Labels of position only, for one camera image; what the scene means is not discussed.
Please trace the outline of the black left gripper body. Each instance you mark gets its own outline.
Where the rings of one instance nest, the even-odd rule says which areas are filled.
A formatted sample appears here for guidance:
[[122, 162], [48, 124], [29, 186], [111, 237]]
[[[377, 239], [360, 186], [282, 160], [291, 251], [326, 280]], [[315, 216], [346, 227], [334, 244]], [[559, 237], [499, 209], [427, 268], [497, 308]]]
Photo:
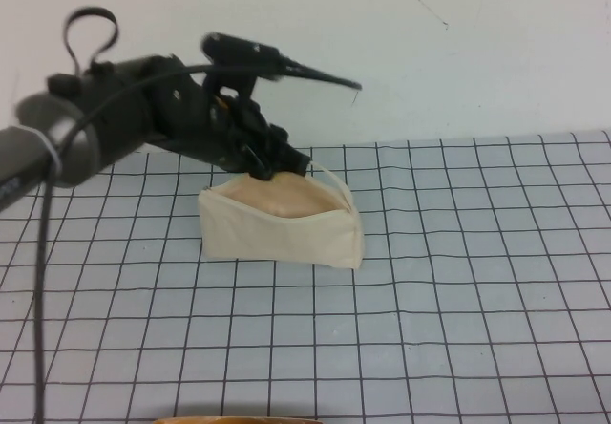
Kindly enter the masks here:
[[148, 86], [153, 131], [148, 143], [168, 152], [220, 167], [257, 172], [255, 138], [263, 129], [260, 105], [212, 92], [190, 74]]

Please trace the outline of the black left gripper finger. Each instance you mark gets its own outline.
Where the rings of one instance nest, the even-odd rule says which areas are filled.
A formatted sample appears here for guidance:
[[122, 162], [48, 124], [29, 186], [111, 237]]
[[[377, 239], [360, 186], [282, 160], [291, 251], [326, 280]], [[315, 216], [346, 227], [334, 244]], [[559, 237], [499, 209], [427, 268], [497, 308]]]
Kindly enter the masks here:
[[288, 132], [284, 128], [266, 120], [263, 120], [261, 152], [264, 177], [273, 177], [282, 172], [304, 177], [311, 162], [309, 156], [290, 145]]
[[242, 159], [244, 170], [257, 180], [270, 180], [273, 176], [270, 156], [268, 154], [270, 133], [264, 130], [239, 130], [237, 149]]

